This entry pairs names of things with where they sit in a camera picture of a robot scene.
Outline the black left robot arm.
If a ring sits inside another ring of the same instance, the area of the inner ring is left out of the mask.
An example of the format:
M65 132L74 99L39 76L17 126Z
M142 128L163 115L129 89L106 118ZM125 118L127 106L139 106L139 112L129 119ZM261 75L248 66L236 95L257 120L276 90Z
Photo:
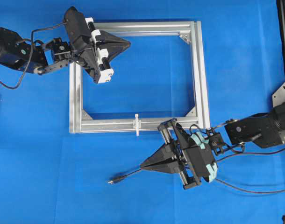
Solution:
M44 43L23 39L18 33L0 27L0 65L23 74L42 75L76 63L95 83L109 82L114 74L110 61L127 50L131 42L96 29L93 18L87 18L86 23L90 31L89 43L80 49L61 38Z

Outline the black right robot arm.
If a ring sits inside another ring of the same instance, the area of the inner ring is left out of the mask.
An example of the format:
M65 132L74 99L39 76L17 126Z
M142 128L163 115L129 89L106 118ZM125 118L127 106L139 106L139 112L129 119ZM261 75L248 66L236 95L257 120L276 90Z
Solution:
M168 174L178 173L184 189L201 185L201 179L212 182L218 171L215 156L235 147L243 153L246 142L260 148L285 144L285 102L268 113L257 113L240 120L228 120L223 126L232 143L226 144L219 132L211 127L187 133L176 118L158 126L164 144L141 165L140 169Z

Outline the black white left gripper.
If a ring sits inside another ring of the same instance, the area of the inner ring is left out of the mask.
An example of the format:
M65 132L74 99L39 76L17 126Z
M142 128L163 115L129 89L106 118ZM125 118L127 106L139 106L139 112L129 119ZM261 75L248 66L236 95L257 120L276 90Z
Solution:
M104 30L96 29L93 20L86 21L86 23L91 33L91 43L80 51L74 50L71 46L73 59L86 70L95 83L109 82L114 74L109 62L130 48L131 42Z

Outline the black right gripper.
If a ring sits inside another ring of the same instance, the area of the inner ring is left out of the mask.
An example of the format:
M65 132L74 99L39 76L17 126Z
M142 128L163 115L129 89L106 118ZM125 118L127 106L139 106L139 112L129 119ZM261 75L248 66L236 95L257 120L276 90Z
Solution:
M202 184L188 158L188 149L192 148L193 140L176 118L164 121L158 126L165 144L148 157L140 169L161 173L180 175L184 189Z

